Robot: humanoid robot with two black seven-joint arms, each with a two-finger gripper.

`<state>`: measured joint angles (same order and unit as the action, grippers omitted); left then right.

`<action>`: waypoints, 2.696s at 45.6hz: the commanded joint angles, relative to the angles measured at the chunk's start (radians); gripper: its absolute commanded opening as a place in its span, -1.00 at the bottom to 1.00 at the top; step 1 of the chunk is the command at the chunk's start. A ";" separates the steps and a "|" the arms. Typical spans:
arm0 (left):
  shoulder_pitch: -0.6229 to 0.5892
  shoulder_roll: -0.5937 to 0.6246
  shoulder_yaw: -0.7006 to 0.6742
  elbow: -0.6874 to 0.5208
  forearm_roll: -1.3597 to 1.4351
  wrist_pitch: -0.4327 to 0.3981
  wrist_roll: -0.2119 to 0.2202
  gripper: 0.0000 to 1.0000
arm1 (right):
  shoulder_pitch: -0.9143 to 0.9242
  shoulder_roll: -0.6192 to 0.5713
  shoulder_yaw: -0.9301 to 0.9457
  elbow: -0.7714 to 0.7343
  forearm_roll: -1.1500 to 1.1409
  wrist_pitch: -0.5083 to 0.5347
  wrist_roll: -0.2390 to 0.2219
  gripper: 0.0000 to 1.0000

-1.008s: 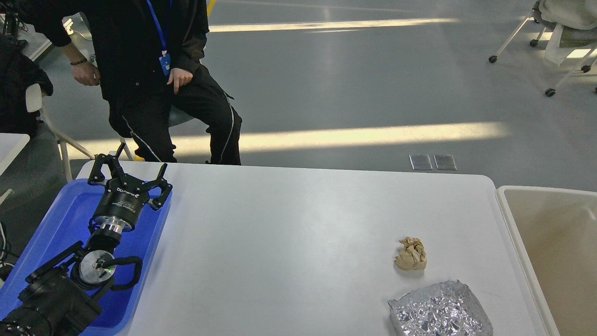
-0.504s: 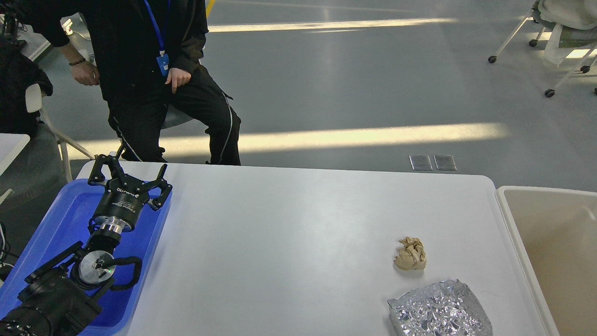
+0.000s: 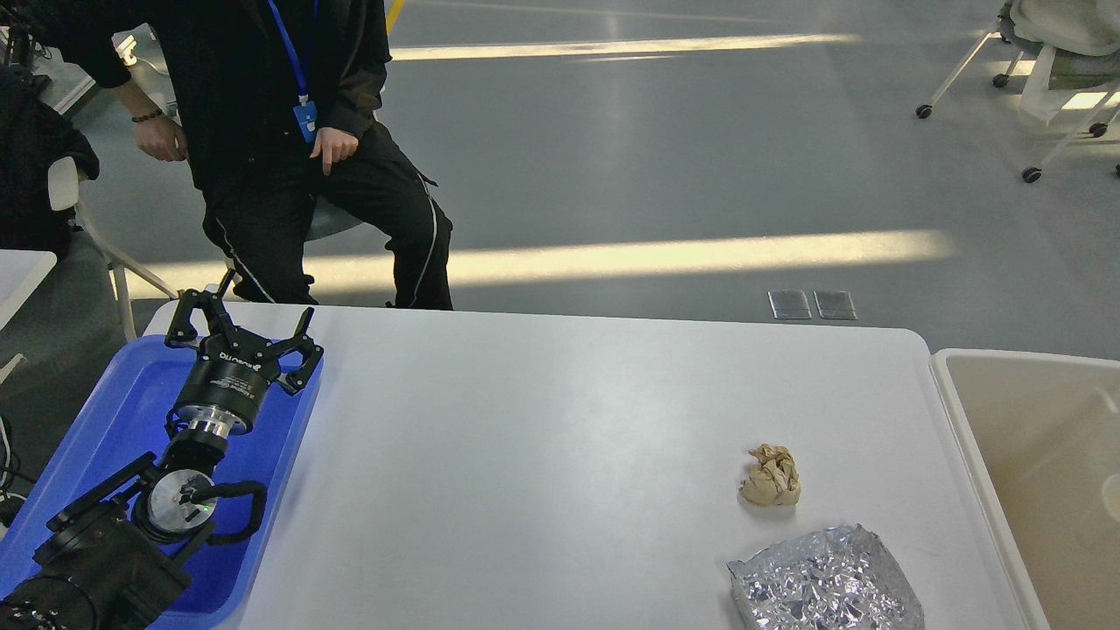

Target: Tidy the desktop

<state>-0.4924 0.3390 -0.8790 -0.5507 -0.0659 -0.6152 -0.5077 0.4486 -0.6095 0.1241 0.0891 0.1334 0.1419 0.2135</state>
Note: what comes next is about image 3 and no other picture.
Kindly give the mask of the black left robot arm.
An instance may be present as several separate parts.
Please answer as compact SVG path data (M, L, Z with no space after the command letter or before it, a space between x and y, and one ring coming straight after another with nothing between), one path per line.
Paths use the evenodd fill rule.
M214 629L244 599L319 392L288 339L186 290L109 363L3 539L4 629Z

